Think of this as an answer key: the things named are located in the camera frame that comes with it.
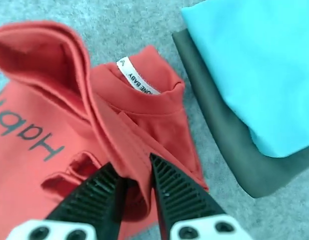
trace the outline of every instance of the red shirt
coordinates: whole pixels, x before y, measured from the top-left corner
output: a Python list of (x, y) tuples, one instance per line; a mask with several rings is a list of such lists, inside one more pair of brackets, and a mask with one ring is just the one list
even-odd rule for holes
[[(135, 72), (120, 66), (127, 62)], [(152, 46), (91, 69), (70, 28), (9, 24), (0, 27), (0, 70), (10, 79), (0, 94), (0, 240), (45, 218), (108, 162), (138, 183), (120, 239), (157, 221), (150, 153), (208, 189), (182, 104), (185, 85)]]

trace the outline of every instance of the gray cloth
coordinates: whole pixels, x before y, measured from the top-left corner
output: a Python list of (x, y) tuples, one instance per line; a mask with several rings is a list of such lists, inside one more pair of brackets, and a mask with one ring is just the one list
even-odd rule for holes
[(249, 195), (260, 198), (272, 194), (309, 168), (309, 147), (284, 158), (261, 154), (247, 126), (223, 101), (188, 30), (172, 36), (215, 142)]
[[(239, 187), (211, 136), (171, 38), (185, 28), (180, 9), (199, 1), (0, 0), (0, 25), (42, 19), (67, 24), (83, 38), (94, 66), (154, 45), (186, 82), (184, 106), (210, 194), (255, 240), (309, 240), (309, 170), (275, 194), (253, 199)], [(159, 240), (159, 228), (132, 239)]]

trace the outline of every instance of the clothing label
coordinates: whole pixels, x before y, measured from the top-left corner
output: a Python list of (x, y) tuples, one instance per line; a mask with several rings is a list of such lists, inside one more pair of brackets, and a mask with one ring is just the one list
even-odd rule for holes
[(138, 74), (129, 57), (121, 58), (116, 65), (134, 89), (145, 94), (160, 94)]

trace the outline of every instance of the turquoise fabric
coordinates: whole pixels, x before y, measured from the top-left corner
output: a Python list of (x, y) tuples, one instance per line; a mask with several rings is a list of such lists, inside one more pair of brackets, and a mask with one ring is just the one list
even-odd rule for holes
[(182, 17), (259, 151), (282, 158), (308, 147), (309, 0), (206, 0)]

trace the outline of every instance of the carpet floor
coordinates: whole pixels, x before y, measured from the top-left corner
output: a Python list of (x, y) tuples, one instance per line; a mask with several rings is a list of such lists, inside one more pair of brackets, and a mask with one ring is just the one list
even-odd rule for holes
[[(85, 41), (94, 66), (154, 45), (186, 82), (184, 105), (211, 195), (255, 240), (309, 240), (309, 169), (273, 195), (253, 199), (237, 184), (210, 134), (171, 37), (185, 28), (180, 9), (199, 1), (0, 0), (0, 25), (24, 20), (67, 24)], [(0, 89), (6, 82), (0, 75)], [(159, 228), (132, 239), (158, 240)]]

